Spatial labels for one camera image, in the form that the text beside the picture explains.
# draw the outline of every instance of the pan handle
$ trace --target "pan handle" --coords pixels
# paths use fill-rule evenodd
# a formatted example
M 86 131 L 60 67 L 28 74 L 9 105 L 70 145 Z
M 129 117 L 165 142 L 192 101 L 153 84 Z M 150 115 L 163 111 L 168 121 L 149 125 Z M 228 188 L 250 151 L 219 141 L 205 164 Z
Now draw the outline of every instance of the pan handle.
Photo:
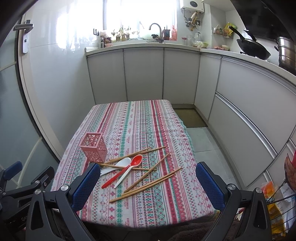
M 229 26 L 229 29 L 231 29 L 233 32 L 235 32 L 241 40 L 245 40 L 244 36 L 242 36 L 242 34 L 238 30 L 236 30 L 234 27 Z
M 250 32 L 250 30 L 244 30 L 254 41 L 257 41 L 257 39 L 255 38 L 255 36 Z

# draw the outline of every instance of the plastic spoon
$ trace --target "plastic spoon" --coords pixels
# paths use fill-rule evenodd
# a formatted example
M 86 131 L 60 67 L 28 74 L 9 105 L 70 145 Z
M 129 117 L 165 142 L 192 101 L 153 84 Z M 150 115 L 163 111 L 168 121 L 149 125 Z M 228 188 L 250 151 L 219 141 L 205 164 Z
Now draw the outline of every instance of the plastic spoon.
M 111 183 L 113 183 L 120 175 L 122 175 L 123 173 L 125 173 L 127 171 L 127 169 L 129 169 L 130 167 L 136 167 L 138 165 L 141 164 L 142 162 L 142 158 L 143 156 L 141 154 L 136 155 L 131 163 L 125 168 L 123 169 L 121 172 L 119 172 L 118 174 L 116 174 L 114 177 L 112 177 L 110 180 L 108 180 L 105 184 L 102 185 L 102 188 L 105 188 L 107 186 L 109 186 Z
M 122 160 L 120 160 L 115 166 L 119 166 L 119 167 L 126 167 L 128 166 L 129 164 L 131 163 L 131 159 L 129 157 L 126 157 Z M 101 171 L 101 176 L 102 175 L 105 175 L 107 173 L 110 173 L 114 170 L 118 170 L 120 168 L 114 168 L 114 167 L 108 167 L 108 168 L 105 168 Z
M 133 160 L 131 161 L 134 162 L 134 163 L 138 163 L 138 165 L 140 165 L 140 163 L 142 162 L 142 159 L 143 159 L 143 156 L 141 154 L 139 155 L 136 155 Z M 117 188 L 117 186 L 123 181 L 123 179 L 128 175 L 128 173 L 131 171 L 131 169 L 133 168 L 134 166 L 130 166 L 126 172 L 121 176 L 121 178 L 119 179 L 119 181 L 115 184 L 114 188 Z

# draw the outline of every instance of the faucet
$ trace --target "faucet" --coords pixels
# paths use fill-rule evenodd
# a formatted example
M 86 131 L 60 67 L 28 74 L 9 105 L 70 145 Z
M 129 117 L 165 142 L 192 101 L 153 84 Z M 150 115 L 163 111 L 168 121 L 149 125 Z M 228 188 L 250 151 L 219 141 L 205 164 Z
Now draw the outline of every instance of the faucet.
M 161 32 L 162 32 L 161 27 L 159 26 L 158 23 L 153 23 L 153 24 L 156 24 L 159 27 L 159 39 L 158 39 L 158 41 L 159 41 L 159 43 L 162 43 L 163 42 L 163 39 L 162 39 L 162 34 L 161 34 Z

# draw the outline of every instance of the patterned tablecloth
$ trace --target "patterned tablecloth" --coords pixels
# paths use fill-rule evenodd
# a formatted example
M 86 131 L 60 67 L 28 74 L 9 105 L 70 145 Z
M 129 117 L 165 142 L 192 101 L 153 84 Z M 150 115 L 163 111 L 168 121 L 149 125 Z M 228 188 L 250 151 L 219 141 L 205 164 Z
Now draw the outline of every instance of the patterned tablecloth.
M 169 151 L 168 156 L 137 186 L 158 179 L 182 167 L 172 178 L 129 198 L 109 203 L 137 181 L 145 171 L 132 171 L 116 188 L 101 185 L 119 171 L 100 177 L 84 208 L 78 212 L 83 221 L 135 228 L 161 226 L 189 221 L 215 212 L 195 176 L 196 161 L 186 127 L 167 100 L 136 101 L 94 106 L 71 139 L 57 169 L 52 190 L 71 184 L 89 165 L 78 147 L 86 132 L 104 133 L 108 149 L 106 160 L 124 156 L 146 147 L 166 146 L 143 156 L 139 167 L 150 168 Z

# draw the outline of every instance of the floor mat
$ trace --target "floor mat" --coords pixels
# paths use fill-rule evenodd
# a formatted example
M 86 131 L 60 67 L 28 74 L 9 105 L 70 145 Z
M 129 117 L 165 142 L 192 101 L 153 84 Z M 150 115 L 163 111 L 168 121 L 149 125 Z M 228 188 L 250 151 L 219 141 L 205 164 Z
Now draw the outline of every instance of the floor mat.
M 207 127 L 195 109 L 174 109 L 187 128 Z

